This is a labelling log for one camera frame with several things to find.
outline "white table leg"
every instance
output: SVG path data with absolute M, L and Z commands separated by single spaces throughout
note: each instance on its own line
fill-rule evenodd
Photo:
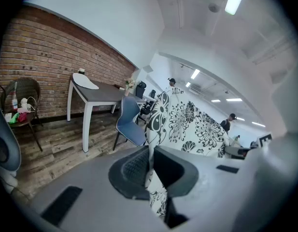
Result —
M 83 145 L 84 152 L 89 151 L 89 130 L 90 130 L 92 108 L 93 106 L 89 102 L 85 103 L 85 114 L 83 117 L 83 128 L 82 128 L 82 145 Z
M 111 109 L 111 113 L 112 113 L 112 114 L 114 113 L 115 106 L 116 106 L 116 105 L 113 105 L 113 106 L 112 106 L 112 109 Z
M 68 90 L 68 97 L 67 97 L 67 121 L 71 120 L 71 95 L 72 95 L 73 84 L 70 81 L 70 88 Z

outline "black chair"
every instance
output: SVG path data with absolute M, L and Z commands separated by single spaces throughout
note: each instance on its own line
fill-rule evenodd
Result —
M 147 87 L 147 84 L 145 84 L 144 82 L 140 82 L 137 87 L 136 87 L 136 96 L 141 98 L 143 97 L 143 93 L 145 91 L 145 88 Z M 137 124 L 138 124 L 138 118 L 141 119 L 142 121 L 144 121 L 144 123 L 146 124 L 145 119 L 142 118 L 142 115 L 148 115 L 151 112 L 151 106 L 153 103 L 148 103 L 148 105 L 144 105 L 141 110 L 140 110 L 140 114 L 137 117 Z

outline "small plant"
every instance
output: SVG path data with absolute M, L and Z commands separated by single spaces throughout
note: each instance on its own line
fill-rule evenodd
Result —
M 129 79 L 126 79 L 125 80 L 125 86 L 126 86 L 126 89 L 131 89 L 135 86 L 136 82 L 135 80 L 133 80 L 132 78 L 129 78 Z

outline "black and white floral partition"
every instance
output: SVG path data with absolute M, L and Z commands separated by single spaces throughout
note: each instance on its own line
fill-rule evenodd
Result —
M 150 156 L 156 145 L 210 157 L 227 157 L 224 148 L 229 137 L 209 115 L 196 108 L 184 91 L 169 87 L 157 99 L 145 128 Z M 150 205 L 158 216 L 164 216 L 167 192 L 155 171 L 146 183 Z

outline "white ceiling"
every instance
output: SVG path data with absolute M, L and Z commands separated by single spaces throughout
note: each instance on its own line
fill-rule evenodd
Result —
M 195 29 L 221 45 L 241 50 L 272 89 L 298 62 L 297 37 L 280 10 L 268 0 L 242 0 L 235 15 L 225 12 L 227 0 L 157 1 L 166 28 Z M 210 3 L 220 6 L 219 12 L 211 12 L 208 9 Z M 235 98 L 231 90 L 204 74 L 192 80 L 192 73 L 188 67 L 174 65 L 173 77 L 177 81 L 199 86 L 201 95 L 207 100 L 220 99 L 222 102 L 215 106 L 224 112 L 261 122 L 243 102 L 225 101 Z

